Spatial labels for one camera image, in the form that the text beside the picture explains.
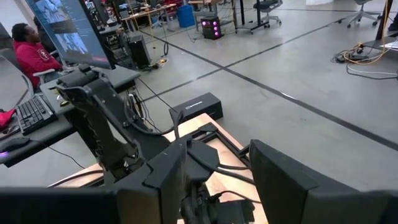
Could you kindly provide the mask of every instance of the pink light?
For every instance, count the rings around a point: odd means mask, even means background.
[[[8,156],[8,152],[2,152],[0,153],[0,158],[4,158]]]

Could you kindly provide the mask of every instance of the wooden desk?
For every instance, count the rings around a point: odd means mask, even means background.
[[[219,129],[219,131],[222,132],[238,148],[240,148],[240,149],[243,148],[243,146],[240,145],[240,143],[238,143],[237,140],[235,140],[235,138],[233,138],[230,134],[228,134],[228,132],[226,132],[220,125],[217,124],[216,121],[214,121],[207,114],[199,115],[196,118],[193,118],[187,122],[182,123],[178,127],[180,136],[184,136],[188,133],[191,133],[192,131],[197,130],[199,127],[201,127],[209,122],[212,122]],[[164,136],[169,141],[175,140],[174,132],[165,134]],[[231,166],[244,166],[244,164],[220,140],[214,139],[214,140],[210,141],[208,143],[208,145],[217,149],[218,156],[220,157],[220,162],[222,164],[231,165]],[[98,164],[95,164],[85,170],[81,170],[80,172],[78,172],[76,174],[79,174],[82,172],[88,172],[91,170],[100,170],[100,169],[101,169],[101,167]],[[252,174],[251,174],[250,170],[234,170],[233,172],[239,173],[241,175],[244,175],[244,176],[252,179]],[[89,183],[96,179],[99,179],[101,176],[102,176],[102,174],[95,174],[95,175],[82,177],[82,178],[61,184],[60,187],[81,187],[82,185],[85,185],[86,183]],[[224,190],[232,190],[232,191],[235,191],[242,195],[245,195],[248,198],[251,198],[253,200],[259,200],[259,196],[257,194],[257,190],[256,190],[255,186],[245,183],[241,180],[235,179],[233,177],[228,177],[223,174],[216,173],[216,172],[206,182],[206,186],[208,187],[210,195],[217,194],[218,192],[222,192]],[[239,198],[238,196],[235,196],[233,194],[224,194],[220,198],[220,200],[222,202],[230,201],[230,200],[239,200],[239,199],[241,199],[241,198]],[[256,204],[256,203],[253,205],[255,207],[255,210],[253,211],[255,223],[261,223],[261,224],[267,223],[267,218],[262,209],[262,205]]]
[[[133,23],[133,21],[135,21],[137,18],[144,17],[144,16],[149,16],[151,14],[155,14],[155,13],[164,11],[165,15],[166,15],[166,21],[167,21],[167,30],[171,31],[171,32],[174,32],[174,30],[171,27],[170,18],[169,18],[169,14],[167,13],[167,9],[169,9],[171,7],[175,7],[175,6],[176,6],[176,4],[168,4],[168,5],[162,6],[162,7],[158,8],[158,9],[152,9],[150,11],[138,12],[138,13],[135,13],[135,14],[127,17],[127,18],[122,19],[122,21],[126,21],[126,22],[130,23],[130,25],[128,27],[129,27],[130,31],[134,32],[134,23]]]

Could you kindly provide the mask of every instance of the black bracket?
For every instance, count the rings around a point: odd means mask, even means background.
[[[208,143],[211,140],[219,139],[246,167],[250,167],[250,160],[247,156],[249,145],[243,149],[235,146],[213,123],[207,123],[196,131],[189,133],[193,139]]]

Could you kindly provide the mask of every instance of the gray concrete floor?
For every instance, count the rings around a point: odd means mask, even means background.
[[[256,17],[252,4],[252,0],[244,1],[247,21]],[[382,11],[383,7],[383,0],[375,0],[365,9]],[[142,80],[171,106],[212,92],[223,104],[224,118],[218,122],[241,144],[260,139],[359,190],[396,189],[398,152],[330,119],[334,116],[396,142],[398,125],[393,120],[398,113],[398,81],[352,77],[346,74],[345,65],[330,62],[340,50],[374,39],[377,28],[367,19],[351,29],[344,21],[334,23],[358,9],[354,1],[308,7],[304,0],[285,0],[272,12],[282,19],[281,27],[260,28],[250,35],[245,30],[235,34],[227,25],[227,35],[221,39],[195,43],[187,34],[199,37],[195,29],[164,32],[157,28],[155,38],[144,34],[149,53],[154,60],[163,54],[163,42],[157,38],[165,40],[166,34],[171,43],[169,62],[143,73]],[[392,9],[398,9],[397,2]],[[227,9],[219,10],[221,17],[230,16]],[[355,68],[394,73],[397,59],[387,54],[375,64]],[[1,107],[9,108],[25,86],[17,75],[10,75],[15,71],[1,71]],[[140,81],[137,87],[149,98],[146,104],[156,125],[168,128],[168,106]],[[318,110],[309,110],[278,91]],[[95,162],[77,134],[53,148],[73,156],[83,166]],[[69,158],[46,149],[9,169],[0,167],[0,186],[46,186],[78,170]]]

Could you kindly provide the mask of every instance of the man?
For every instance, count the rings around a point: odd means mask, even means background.
[[[58,63],[40,43],[38,33],[27,24],[20,23],[12,27],[14,50],[22,72],[30,79],[35,89],[40,86],[40,78],[34,77],[36,72],[44,72],[49,69],[61,70]],[[58,78],[58,75],[46,76],[46,81]]]
[[[398,13],[396,14],[392,24],[390,24],[390,26],[388,27],[388,31],[390,32],[398,31]]]

